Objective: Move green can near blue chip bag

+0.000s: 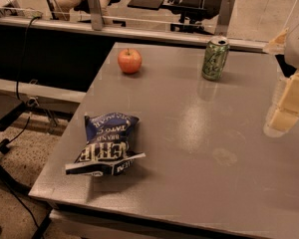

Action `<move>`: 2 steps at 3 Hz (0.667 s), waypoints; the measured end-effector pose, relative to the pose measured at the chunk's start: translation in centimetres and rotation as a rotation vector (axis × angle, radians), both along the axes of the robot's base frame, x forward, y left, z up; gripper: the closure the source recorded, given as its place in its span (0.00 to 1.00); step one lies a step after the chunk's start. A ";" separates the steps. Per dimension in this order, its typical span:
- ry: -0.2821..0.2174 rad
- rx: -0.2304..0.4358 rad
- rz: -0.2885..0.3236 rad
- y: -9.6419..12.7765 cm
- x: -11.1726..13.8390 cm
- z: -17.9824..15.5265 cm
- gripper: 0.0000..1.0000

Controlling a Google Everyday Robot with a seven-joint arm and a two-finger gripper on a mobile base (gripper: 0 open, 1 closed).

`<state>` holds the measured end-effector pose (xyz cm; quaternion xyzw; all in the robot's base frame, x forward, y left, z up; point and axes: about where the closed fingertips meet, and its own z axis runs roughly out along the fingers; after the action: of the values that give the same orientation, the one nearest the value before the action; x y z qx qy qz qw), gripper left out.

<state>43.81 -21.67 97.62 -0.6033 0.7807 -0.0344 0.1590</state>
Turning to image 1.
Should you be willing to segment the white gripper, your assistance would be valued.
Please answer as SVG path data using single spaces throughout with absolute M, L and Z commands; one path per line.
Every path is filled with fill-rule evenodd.
M 299 15 L 289 29 L 283 29 L 270 40 L 263 51 L 283 55 L 285 62 L 299 69 Z M 289 78 L 281 75 L 273 92 L 272 105 L 266 117 L 267 133 L 286 133 L 299 120 L 299 70 Z

